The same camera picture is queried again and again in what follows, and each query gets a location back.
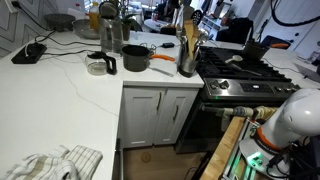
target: kettle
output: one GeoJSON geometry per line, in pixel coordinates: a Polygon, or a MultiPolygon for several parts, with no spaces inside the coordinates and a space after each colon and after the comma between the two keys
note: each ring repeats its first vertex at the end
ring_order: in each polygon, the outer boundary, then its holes
{"type": "Polygon", "coordinates": [[[88,72],[92,75],[100,76],[107,73],[112,75],[117,74],[116,59],[108,56],[104,52],[96,51],[92,54],[88,54],[85,62],[88,72]]]}

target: white robot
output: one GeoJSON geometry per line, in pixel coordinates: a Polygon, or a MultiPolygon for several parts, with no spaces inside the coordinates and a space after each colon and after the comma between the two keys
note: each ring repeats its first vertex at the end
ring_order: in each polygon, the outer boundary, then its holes
{"type": "MultiPolygon", "coordinates": [[[[266,175],[283,176],[275,167],[266,172],[269,161],[301,136],[319,134],[320,90],[301,89],[292,94],[254,134],[241,140],[239,146],[251,167],[266,175]]],[[[288,158],[284,158],[278,167],[289,174],[288,158]]]]}

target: floor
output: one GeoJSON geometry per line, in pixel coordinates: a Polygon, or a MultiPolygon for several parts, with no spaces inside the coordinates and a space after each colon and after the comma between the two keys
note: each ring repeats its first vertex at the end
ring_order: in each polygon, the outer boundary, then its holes
{"type": "Polygon", "coordinates": [[[195,167],[198,167],[204,154],[177,155],[172,146],[124,150],[124,179],[191,179],[196,170],[195,167]]]}

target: oven handle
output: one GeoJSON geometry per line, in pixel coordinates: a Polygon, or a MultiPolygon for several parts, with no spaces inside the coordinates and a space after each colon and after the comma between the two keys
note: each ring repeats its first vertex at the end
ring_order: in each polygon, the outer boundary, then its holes
{"type": "Polygon", "coordinates": [[[201,103],[199,109],[201,109],[202,111],[206,111],[206,112],[221,112],[224,109],[223,108],[213,108],[213,107],[207,107],[204,103],[201,103]]]}

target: oven door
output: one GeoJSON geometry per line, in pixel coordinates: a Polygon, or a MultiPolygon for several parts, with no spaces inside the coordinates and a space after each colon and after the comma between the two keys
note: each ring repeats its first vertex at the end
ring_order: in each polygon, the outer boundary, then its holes
{"type": "Polygon", "coordinates": [[[198,98],[184,124],[175,145],[176,153],[214,151],[224,132],[221,131],[222,117],[217,111],[237,106],[255,108],[258,106],[279,107],[281,102],[203,102],[198,98]]]}

